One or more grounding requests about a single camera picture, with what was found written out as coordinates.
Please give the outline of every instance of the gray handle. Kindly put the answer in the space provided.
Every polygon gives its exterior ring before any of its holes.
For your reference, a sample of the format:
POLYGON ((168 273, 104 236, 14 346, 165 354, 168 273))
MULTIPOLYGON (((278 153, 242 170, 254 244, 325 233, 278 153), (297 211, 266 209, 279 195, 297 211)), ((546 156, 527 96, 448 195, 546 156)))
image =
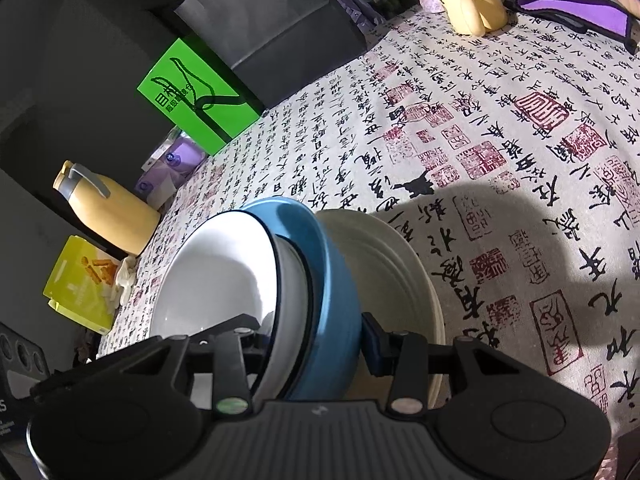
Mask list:
POLYGON ((69 173, 77 173, 82 178, 86 179, 89 184, 98 190, 98 193, 100 193, 103 198, 109 198, 111 196, 111 191, 109 191, 109 188, 104 185, 104 182, 101 181, 93 171, 88 170, 82 164, 74 164, 71 167, 71 170, 69 170, 69 173))

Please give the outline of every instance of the yellow cup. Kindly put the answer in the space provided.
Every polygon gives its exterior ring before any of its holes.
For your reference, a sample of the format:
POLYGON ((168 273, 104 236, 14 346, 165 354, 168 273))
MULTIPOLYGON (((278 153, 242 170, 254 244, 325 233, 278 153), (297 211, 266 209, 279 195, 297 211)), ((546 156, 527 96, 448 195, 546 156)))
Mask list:
POLYGON ((440 1, 458 34, 484 36, 486 32, 503 28, 507 23, 507 13, 501 0, 440 1))

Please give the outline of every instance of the purple package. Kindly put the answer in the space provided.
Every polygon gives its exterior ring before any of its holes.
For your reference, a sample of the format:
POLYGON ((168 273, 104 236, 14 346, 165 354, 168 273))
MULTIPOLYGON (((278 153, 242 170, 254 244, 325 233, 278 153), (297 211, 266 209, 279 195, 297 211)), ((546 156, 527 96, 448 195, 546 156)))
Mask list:
POLYGON ((152 208, 159 209, 189 179, 158 160, 138 179, 134 193, 152 208))
POLYGON ((162 161, 172 170, 189 176, 206 158, 207 154, 190 138, 178 137, 162 156, 162 161))

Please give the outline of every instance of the thermos lid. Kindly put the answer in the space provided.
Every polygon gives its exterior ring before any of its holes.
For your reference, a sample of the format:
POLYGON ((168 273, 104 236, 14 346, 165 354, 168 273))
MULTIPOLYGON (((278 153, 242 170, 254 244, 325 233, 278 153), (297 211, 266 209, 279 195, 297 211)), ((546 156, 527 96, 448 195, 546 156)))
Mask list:
POLYGON ((62 169, 53 182, 53 189, 59 191, 63 197, 69 200, 83 178, 94 186, 103 198, 108 198, 111 195, 109 188, 93 171, 88 170, 82 164, 74 164, 70 160, 66 160, 62 165, 62 169))

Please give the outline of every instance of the tablecloth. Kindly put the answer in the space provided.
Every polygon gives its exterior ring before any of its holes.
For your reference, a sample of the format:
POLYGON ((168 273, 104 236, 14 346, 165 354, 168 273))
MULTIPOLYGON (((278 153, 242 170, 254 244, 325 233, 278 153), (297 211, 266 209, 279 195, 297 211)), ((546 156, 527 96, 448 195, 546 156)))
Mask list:
POLYGON ((100 355, 148 335, 198 225, 284 195, 387 222, 433 280, 448 341, 476 337, 590 398, 616 433, 635 426, 640 61, 527 16, 469 38, 410 10, 370 39, 179 190, 100 355))

